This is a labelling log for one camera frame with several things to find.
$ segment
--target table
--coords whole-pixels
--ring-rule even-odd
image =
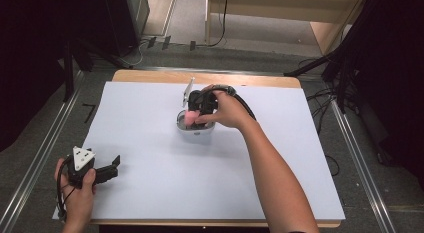
[[[220,1],[207,0],[207,44],[210,37],[210,14],[222,14],[224,11],[225,0]],[[309,21],[321,52],[325,55],[345,26],[356,19],[362,2],[363,0],[228,0],[227,14]]]
[[[119,70],[115,73],[114,82],[150,82],[150,83],[187,83],[187,79],[196,77],[196,84],[222,83],[233,86],[273,86],[284,88],[300,88],[300,83],[295,78],[251,76],[235,74],[217,74],[213,72],[171,72],[171,71],[133,71]],[[181,221],[157,221],[157,220],[93,220],[93,224],[114,224],[114,225],[173,225],[173,226],[241,226],[241,227],[266,227],[263,221],[223,221],[223,222],[181,222]],[[340,220],[318,221],[319,227],[337,227]]]

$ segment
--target white board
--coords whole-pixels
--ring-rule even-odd
[[[194,85],[193,90],[204,85]],[[83,148],[95,168],[121,155],[119,176],[98,185],[93,219],[264,219],[245,142],[176,127],[184,84],[108,82]],[[345,219],[302,89],[236,87],[299,179],[317,220]]]

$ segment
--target gray floor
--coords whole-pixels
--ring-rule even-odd
[[[175,15],[178,15],[178,7],[182,6],[184,6],[183,3],[176,4],[176,8],[174,9]],[[184,39],[182,35],[190,35],[194,30],[188,30],[191,29],[188,28],[190,23],[178,22],[181,21],[181,18],[180,20],[175,19],[171,21],[168,33],[172,33],[172,39],[175,43],[185,42],[188,38]],[[230,19],[227,22],[228,27],[232,24],[229,22],[233,21]],[[293,27],[298,24],[295,22],[292,23],[291,26]],[[162,51],[161,43],[156,44],[155,47],[150,49],[147,49],[144,45],[141,48],[143,53],[142,63],[135,68],[197,68],[252,71],[260,75],[282,75],[284,72],[297,69],[299,62],[302,60],[319,56],[319,53],[314,50],[314,48],[318,49],[317,45],[312,41],[309,42],[311,47],[295,47],[295,41],[298,37],[294,36],[296,34],[301,35],[301,32],[307,31],[305,25],[299,23],[298,27],[298,29],[291,31],[294,32],[293,35],[286,36],[285,39],[281,40],[281,42],[285,41],[291,45],[279,48],[280,50],[269,50],[270,48],[265,47],[267,44],[258,43],[258,45],[255,45],[257,49],[263,49],[262,47],[265,47],[266,50],[262,50],[261,52],[249,51],[251,50],[249,47],[253,43],[244,40],[251,39],[252,41],[259,42],[255,39],[255,35],[260,35],[261,32],[241,36],[237,34],[245,33],[237,33],[231,30],[231,27],[228,28],[229,33],[226,35],[226,45],[232,49],[225,48],[224,46],[219,48],[197,48],[195,51],[189,51],[188,46],[170,45],[168,50]],[[199,34],[190,36],[189,38],[202,40],[202,36]],[[305,33],[306,38],[311,39],[310,32]],[[236,46],[232,45],[232,42],[239,42],[240,44],[237,43],[238,45]],[[139,57],[139,52],[134,51],[125,57],[125,59],[130,62],[136,62]],[[306,95],[312,95],[318,90],[323,89],[324,85],[319,80],[319,74],[322,72],[322,69],[323,67],[314,69],[306,76],[300,77],[302,88],[305,90]],[[31,192],[29,200],[16,222],[13,232],[60,231],[61,223],[51,219],[55,208],[55,182],[53,180],[55,164],[59,157],[64,157],[66,154],[71,153],[70,151],[73,146],[82,145],[92,120],[91,118],[88,123],[84,123],[90,108],[84,107],[82,104],[98,105],[104,83],[112,78],[115,71],[116,69],[109,63],[96,58],[93,71],[84,73],[85,80],[81,84],[81,92]],[[62,87],[51,96],[50,100],[33,118],[19,139],[11,147],[0,153],[0,169],[2,169],[2,174],[0,174],[0,182],[2,182],[0,186],[0,210],[2,213],[6,210],[12,194],[24,177],[26,169],[30,166],[54,117],[62,106],[63,95],[64,88]],[[311,111],[316,107],[317,105],[311,102]],[[360,117],[350,111],[347,112],[347,117],[351,122],[360,148],[389,209],[390,216],[397,231],[421,232],[424,229],[424,192],[419,188],[416,178],[401,167],[385,167],[380,165],[376,159],[373,144]],[[340,167],[340,173],[334,176],[333,179],[346,214],[346,220],[342,222],[340,227],[322,229],[322,232],[380,232],[373,209],[370,206],[356,167],[348,152],[340,127],[331,110],[328,110],[324,117],[320,140],[325,154],[333,157]],[[335,172],[337,167],[334,162],[329,160],[328,163],[330,170]],[[98,232],[98,229],[95,226],[91,226],[87,232]]]

